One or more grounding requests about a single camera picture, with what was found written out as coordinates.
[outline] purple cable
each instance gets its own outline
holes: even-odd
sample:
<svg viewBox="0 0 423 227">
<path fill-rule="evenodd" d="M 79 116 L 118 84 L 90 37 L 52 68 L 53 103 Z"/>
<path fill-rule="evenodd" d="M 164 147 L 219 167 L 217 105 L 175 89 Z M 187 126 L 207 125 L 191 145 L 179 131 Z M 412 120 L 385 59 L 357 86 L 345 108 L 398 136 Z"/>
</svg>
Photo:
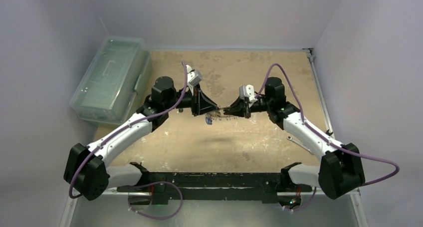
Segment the purple cable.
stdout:
<svg viewBox="0 0 423 227">
<path fill-rule="evenodd" d="M 393 165 L 393 166 L 395 167 L 395 170 L 394 170 L 392 173 L 387 174 L 386 176 L 383 176 L 383 177 L 378 178 L 378 179 L 376 179 L 376 180 L 366 182 L 366 183 L 362 184 L 361 186 L 368 186 L 368 185 L 372 185 L 372 184 L 375 184 L 375 183 L 377 183 L 377 182 L 380 182 L 380 181 L 386 180 L 386 179 L 388 179 L 388 178 L 390 178 L 390 177 L 392 177 L 392 176 L 396 175 L 396 174 L 400 171 L 400 167 L 398 166 L 398 164 L 396 164 L 396 163 L 395 163 L 395 162 L 393 162 L 393 161 L 386 160 L 386 159 L 382 159 L 382 158 L 378 158 L 378 157 L 373 157 L 373 156 L 367 156 L 367 155 L 358 154 L 358 153 L 355 153 L 355 152 L 352 152 L 352 151 L 346 150 L 346 149 L 344 149 L 344 148 L 342 148 L 342 147 L 340 147 L 340 146 L 337 146 L 337 145 L 333 144 L 332 142 L 331 142 L 331 143 L 329 143 L 329 140 L 328 140 L 325 136 L 323 136 L 323 135 L 322 135 L 322 134 L 320 134 L 320 133 L 319 133 L 316 129 L 314 129 L 312 126 L 310 126 L 310 125 L 308 124 L 308 122 L 307 122 L 307 121 L 304 121 L 304 120 L 305 120 L 305 118 L 304 118 L 304 112 L 303 112 L 303 108 L 302 108 L 302 106 L 301 106 L 300 100 L 298 99 L 297 95 L 296 95 L 296 94 L 295 94 L 295 92 L 294 92 L 294 88 L 292 87 L 292 84 L 291 84 L 291 82 L 289 81 L 288 75 L 286 75 L 285 70 L 284 70 L 284 69 L 282 68 L 282 66 L 281 66 L 281 65 L 279 65 L 278 63 L 272 64 L 272 65 L 269 67 L 269 70 L 267 71 L 266 78 L 265 78 L 265 80 L 264 80 L 264 82 L 263 82 L 263 85 L 261 86 L 260 91 L 258 92 L 258 94 L 255 96 L 256 98 L 257 98 L 257 97 L 260 95 L 260 93 L 263 91 L 263 89 L 264 89 L 264 87 L 265 87 L 265 85 L 266 85 L 267 79 L 269 78 L 270 71 L 272 70 L 272 68 L 273 68 L 274 66 L 279 67 L 279 69 L 282 71 L 283 75 L 285 76 L 286 82 L 288 82 L 289 88 L 291 88 L 291 92 L 292 92 L 292 94 L 294 95 L 295 101 L 298 103 L 298 107 L 299 107 L 299 109 L 300 109 L 300 113 L 301 113 L 301 119 L 302 119 L 302 121 L 304 122 L 305 126 L 307 126 L 307 128 L 308 128 L 308 129 L 310 129 L 310 130 L 311 130 L 314 134 L 316 134 L 318 137 L 322 138 L 322 139 L 323 139 L 323 140 L 327 143 L 327 145 L 330 145 L 330 146 L 332 146 L 332 147 L 334 147 L 334 148 L 336 148 L 336 149 L 338 149 L 338 150 L 340 150 L 340 151 L 342 151 L 342 152 L 345 152 L 345 153 L 347 153 L 347 154 L 349 154 L 349 155 L 352 155 L 352 156 L 356 156 L 356 157 L 360 157 L 360 158 L 364 158 L 364 159 L 368 159 L 368 160 L 372 160 L 372 161 L 377 161 L 377 162 L 387 163 L 387 164 Z"/>
<path fill-rule="evenodd" d="M 171 108 L 169 108 L 169 109 L 167 109 L 166 111 L 162 111 L 162 112 L 160 112 L 160 113 L 157 113 L 157 114 L 154 114 L 154 115 L 151 115 L 151 116 L 146 116 L 146 117 L 143 117 L 143 118 L 140 118 L 140 119 L 138 119 L 138 120 L 135 120 L 135 121 L 133 121 L 133 122 L 131 122 L 130 123 L 130 126 L 133 126 L 133 125 L 135 125 L 135 124 L 138 124 L 138 123 L 140 123 L 140 122 L 142 122 L 142 121 L 145 121 L 145 120 L 148 120 L 148 119 L 151 119 L 151 118 L 155 118 L 155 117 L 158 117 L 158 116 L 162 116 L 162 115 L 164 115 L 164 114 L 166 114 L 166 113 L 168 113 L 168 112 L 170 112 L 171 110 L 173 110 L 173 109 L 175 109 L 178 105 L 179 105 L 179 103 L 182 101 L 182 99 L 184 98 L 184 96 L 185 96 L 185 91 L 186 91 L 186 89 L 187 89 L 187 86 L 188 86 L 188 72 L 187 72 L 187 64 L 185 63 L 185 61 L 182 61 L 182 66 L 184 67 L 184 75 L 185 75 L 185 80 L 184 80 L 184 88 L 182 89 L 182 92 L 181 92 L 181 96 L 179 97 L 179 99 L 177 100 L 177 102 L 171 107 Z M 88 162 L 88 160 L 98 151 L 98 150 L 100 150 L 100 147 L 103 147 L 105 144 L 107 144 L 107 142 L 109 142 L 111 139 L 113 139 L 115 136 L 117 136 L 117 135 L 119 135 L 122 131 L 124 131 L 124 130 L 126 130 L 126 129 L 128 129 L 129 128 L 129 125 L 127 125 L 127 126 L 124 126 L 124 127 L 122 127 L 122 128 L 120 128 L 120 129 L 118 129 L 117 131 L 115 131 L 113 134 L 111 134 L 109 137 L 107 137 L 107 138 L 105 138 L 104 139 L 104 141 L 102 141 L 101 143 L 100 143 L 100 146 L 97 146 L 90 154 L 88 154 L 88 156 L 84 159 L 84 161 L 82 161 L 82 163 L 81 163 L 81 165 L 78 167 L 78 169 L 75 171 L 75 174 L 73 174 L 73 177 L 72 177 L 72 180 L 70 181 L 70 185 L 69 185 L 69 197 L 71 198 L 71 199 L 76 199 L 76 198 L 78 198 L 78 197 L 80 197 L 81 196 L 81 194 L 79 194 L 79 195 L 76 195 L 76 196 L 74 196 L 73 194 L 72 194 L 72 191 L 73 191 L 73 186 L 75 185 L 75 182 L 76 182 L 76 177 L 79 175 L 79 173 L 81 172 L 81 170 L 82 170 L 82 168 L 87 164 L 87 162 Z"/>
<path fill-rule="evenodd" d="M 158 216 L 151 216 L 151 215 L 148 215 L 148 214 L 145 214 L 145 213 L 142 213 L 142 212 L 139 212 L 138 210 L 136 210 L 136 209 L 134 209 L 132 206 L 131 206 L 131 203 L 130 203 L 130 201 L 129 201 L 129 197 L 128 197 L 128 205 L 129 205 L 129 209 L 130 210 L 132 210 L 134 213 L 136 213 L 136 214 L 139 214 L 139 215 L 142 215 L 142 216 L 144 216 L 144 217 L 147 217 L 147 218 L 150 218 L 150 219 L 153 219 L 153 220 L 158 220 L 158 221 L 163 221 L 163 220 L 167 220 L 167 219 L 170 219 L 170 218 L 172 218 L 173 216 L 175 216 L 180 210 L 181 210 L 181 208 L 182 208 L 182 204 L 184 203 L 184 200 L 182 199 L 182 192 L 181 192 L 181 190 L 175 185 L 175 184 L 173 184 L 173 183 L 170 183 L 170 182 L 167 182 L 167 181 L 157 181 L 157 182 L 153 182 L 153 183 L 150 183 L 150 184 L 148 184 L 148 185 L 143 185 L 143 186 L 129 186 L 129 187 L 131 187 L 131 188 L 136 188 L 136 189 L 142 189 L 142 188 L 145 188 L 145 187 L 148 187 L 148 186 L 153 186 L 153 185 L 156 185 L 156 184 L 160 184 L 160 183 L 163 183 L 163 184 L 167 184 L 167 185 L 171 185 L 171 186 L 173 186 L 177 191 L 178 191 L 178 193 L 179 193 L 179 196 L 181 197 L 181 201 L 180 201 L 180 203 L 179 203 L 179 206 L 178 206 L 178 208 L 176 209 L 176 211 L 175 212 L 173 212 L 173 214 L 171 214 L 171 215 L 168 215 L 168 216 L 164 216 L 164 217 L 158 217 Z"/>
</svg>

